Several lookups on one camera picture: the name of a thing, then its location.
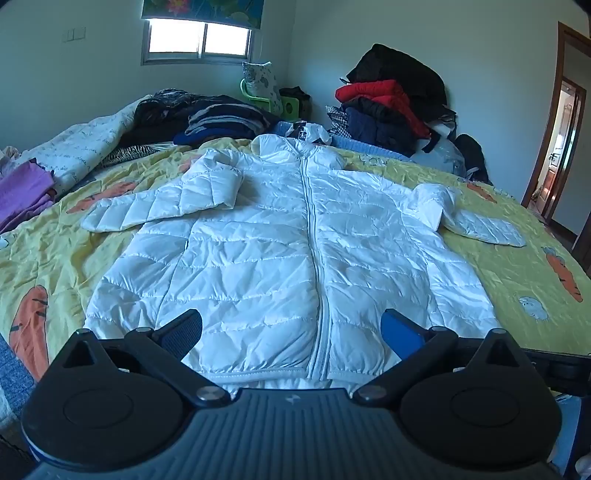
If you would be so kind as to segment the floral roller blind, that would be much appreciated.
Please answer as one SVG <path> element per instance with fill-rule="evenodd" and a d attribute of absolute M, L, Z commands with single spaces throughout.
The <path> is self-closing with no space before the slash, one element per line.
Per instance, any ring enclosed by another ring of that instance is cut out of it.
<path fill-rule="evenodd" d="M 263 0 L 145 0 L 142 19 L 197 21 L 259 29 Z"/>

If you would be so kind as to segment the navy garment on pile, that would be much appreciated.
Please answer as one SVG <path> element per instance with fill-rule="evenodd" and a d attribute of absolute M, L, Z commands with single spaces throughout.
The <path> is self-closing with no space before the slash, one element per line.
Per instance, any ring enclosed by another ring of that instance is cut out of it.
<path fill-rule="evenodd" d="M 417 151 L 419 140 L 429 133 L 417 134 L 409 120 L 393 110 L 365 97 L 342 104 L 346 128 L 353 139 L 391 150 L 407 157 Z"/>

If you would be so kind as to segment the window with metal frame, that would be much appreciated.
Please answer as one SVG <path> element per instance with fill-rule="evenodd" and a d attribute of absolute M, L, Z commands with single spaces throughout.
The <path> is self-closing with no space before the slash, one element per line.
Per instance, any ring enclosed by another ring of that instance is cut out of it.
<path fill-rule="evenodd" d="M 141 62 L 149 64 L 235 64 L 252 56 L 252 30 L 188 20 L 145 22 Z"/>

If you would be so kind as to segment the yellow carrot print bedspread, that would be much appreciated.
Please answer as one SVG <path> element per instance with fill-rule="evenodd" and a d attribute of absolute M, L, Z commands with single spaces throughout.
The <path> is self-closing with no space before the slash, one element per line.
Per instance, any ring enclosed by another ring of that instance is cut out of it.
<path fill-rule="evenodd" d="M 118 166 L 1 239 L 1 335 L 34 376 L 42 375 L 67 338 L 86 327 L 98 281 L 126 250 L 132 230 L 95 233 L 82 220 L 101 200 L 158 188 L 185 173 L 207 149 L 249 151 L 252 141 L 218 139 Z M 446 245 L 474 269 L 498 326 L 533 349 L 588 354 L 590 280 L 568 251 L 528 210 L 497 190 L 396 160 L 329 148 L 349 171 L 413 188 L 434 183 L 458 190 L 458 206 L 511 223 L 521 247 L 494 245 L 441 228 Z"/>

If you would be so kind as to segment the green plastic chair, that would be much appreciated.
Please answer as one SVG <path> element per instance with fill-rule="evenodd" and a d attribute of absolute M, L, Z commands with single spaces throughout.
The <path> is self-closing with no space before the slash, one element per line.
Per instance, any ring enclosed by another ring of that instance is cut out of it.
<path fill-rule="evenodd" d="M 266 112 L 273 113 L 273 101 L 271 101 L 269 98 L 250 95 L 246 89 L 245 79 L 240 81 L 239 88 L 240 92 L 242 92 L 242 96 L 245 97 L 247 102 L 252 103 L 259 109 L 262 109 Z M 300 119 L 300 102 L 297 100 L 297 98 L 281 97 L 280 101 L 283 105 L 283 110 L 281 110 L 280 115 L 281 119 L 287 122 L 294 122 Z"/>

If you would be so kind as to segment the white patterned quilt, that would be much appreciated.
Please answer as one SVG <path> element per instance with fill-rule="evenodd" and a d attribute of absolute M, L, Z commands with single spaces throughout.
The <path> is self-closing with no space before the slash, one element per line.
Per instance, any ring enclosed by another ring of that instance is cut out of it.
<path fill-rule="evenodd" d="M 9 165 L 16 167 L 35 160 L 53 174 L 53 189 L 62 196 L 114 150 L 122 135 L 131 130 L 137 106 L 147 98 L 144 96 L 112 115 L 72 125 L 45 143 L 21 152 Z"/>

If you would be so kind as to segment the white black plastic bag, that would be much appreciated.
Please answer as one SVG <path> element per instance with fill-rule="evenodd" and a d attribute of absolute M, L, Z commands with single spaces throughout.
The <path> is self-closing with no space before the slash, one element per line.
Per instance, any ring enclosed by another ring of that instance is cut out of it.
<path fill-rule="evenodd" d="M 304 142 L 320 145 L 331 145 L 332 135 L 325 127 L 318 123 L 298 121 L 290 124 L 286 134 L 287 138 L 296 138 Z"/>

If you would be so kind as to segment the red garment on pile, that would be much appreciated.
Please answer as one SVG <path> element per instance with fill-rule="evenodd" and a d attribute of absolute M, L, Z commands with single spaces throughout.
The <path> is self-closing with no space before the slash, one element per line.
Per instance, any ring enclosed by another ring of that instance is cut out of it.
<path fill-rule="evenodd" d="M 342 107 L 355 108 L 384 124 L 407 126 L 421 139 L 430 137 L 430 130 L 413 112 L 411 102 L 396 80 L 349 83 L 335 90 L 335 99 Z"/>

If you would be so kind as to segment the light blue knitted blanket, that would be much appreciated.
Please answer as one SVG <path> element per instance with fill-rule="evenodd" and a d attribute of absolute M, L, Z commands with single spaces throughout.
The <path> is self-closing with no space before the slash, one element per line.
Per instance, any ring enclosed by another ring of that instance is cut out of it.
<path fill-rule="evenodd" d="M 409 157 L 406 157 L 400 153 L 384 149 L 382 147 L 378 147 L 372 144 L 363 143 L 358 140 L 342 137 L 339 135 L 332 135 L 331 146 L 338 149 L 353 151 L 360 154 L 391 158 L 403 162 L 411 161 Z"/>

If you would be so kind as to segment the dark folded clothes pile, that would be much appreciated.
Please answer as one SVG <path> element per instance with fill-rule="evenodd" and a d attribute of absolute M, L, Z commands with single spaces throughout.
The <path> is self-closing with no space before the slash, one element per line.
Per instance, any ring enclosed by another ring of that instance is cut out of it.
<path fill-rule="evenodd" d="M 164 89 L 138 103 L 131 130 L 119 146 L 171 142 L 197 147 L 214 138 L 253 139 L 278 122 L 276 115 L 228 95 Z"/>

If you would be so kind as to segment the black jacket on pile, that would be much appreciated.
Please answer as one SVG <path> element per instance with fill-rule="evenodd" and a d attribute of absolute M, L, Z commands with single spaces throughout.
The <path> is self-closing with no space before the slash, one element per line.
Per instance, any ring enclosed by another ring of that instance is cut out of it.
<path fill-rule="evenodd" d="M 374 44 L 346 79 L 349 83 L 395 80 L 419 119 L 427 123 L 457 120 L 456 112 L 448 106 L 446 85 L 440 75 L 414 57 L 386 45 Z"/>

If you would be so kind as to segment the purple folded garment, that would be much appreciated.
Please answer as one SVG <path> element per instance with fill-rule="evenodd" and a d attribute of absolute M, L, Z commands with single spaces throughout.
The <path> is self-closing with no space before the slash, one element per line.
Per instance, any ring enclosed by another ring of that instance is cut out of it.
<path fill-rule="evenodd" d="M 35 160 L 1 180 L 1 232 L 15 229 L 54 204 L 54 179 Z"/>

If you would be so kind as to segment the white quilted down jacket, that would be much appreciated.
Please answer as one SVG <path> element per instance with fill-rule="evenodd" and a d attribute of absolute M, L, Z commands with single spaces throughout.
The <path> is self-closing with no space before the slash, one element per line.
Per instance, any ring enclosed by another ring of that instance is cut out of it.
<path fill-rule="evenodd" d="M 95 233 L 133 231 L 85 325 L 119 338 L 194 309 L 202 335 L 184 361 L 216 384 L 354 389 L 398 362 L 380 332 L 389 309 L 464 337 L 498 326 L 481 280 L 439 231 L 525 241 L 458 195 L 349 171 L 329 148 L 276 135 L 245 152 L 207 149 L 176 179 L 101 200 L 82 220 Z"/>

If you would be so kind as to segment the wall light switch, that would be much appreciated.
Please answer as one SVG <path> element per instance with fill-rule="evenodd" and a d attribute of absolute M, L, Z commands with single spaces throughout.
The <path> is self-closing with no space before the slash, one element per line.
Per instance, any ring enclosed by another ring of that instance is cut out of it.
<path fill-rule="evenodd" d="M 66 29 L 62 34 L 62 42 L 68 43 L 72 41 L 80 41 L 86 38 L 86 28 L 85 27 L 75 27 Z"/>

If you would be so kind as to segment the brown wooden door frame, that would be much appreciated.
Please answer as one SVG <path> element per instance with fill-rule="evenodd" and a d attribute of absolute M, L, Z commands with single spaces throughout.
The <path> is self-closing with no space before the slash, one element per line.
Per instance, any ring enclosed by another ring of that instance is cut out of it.
<path fill-rule="evenodd" d="M 577 244 L 590 217 L 590 39 L 558 25 L 549 118 L 522 204 Z"/>

